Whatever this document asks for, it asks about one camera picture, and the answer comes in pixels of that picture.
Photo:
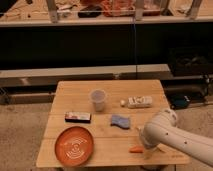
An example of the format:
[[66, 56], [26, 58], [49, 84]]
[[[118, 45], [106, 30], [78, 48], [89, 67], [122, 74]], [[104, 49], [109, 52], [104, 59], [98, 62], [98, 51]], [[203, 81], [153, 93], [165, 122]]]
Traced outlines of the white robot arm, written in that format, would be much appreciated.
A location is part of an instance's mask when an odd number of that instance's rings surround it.
[[213, 167], [213, 139], [180, 129], [177, 121], [174, 110], [161, 109], [139, 131], [143, 146], [152, 149], [162, 143]]

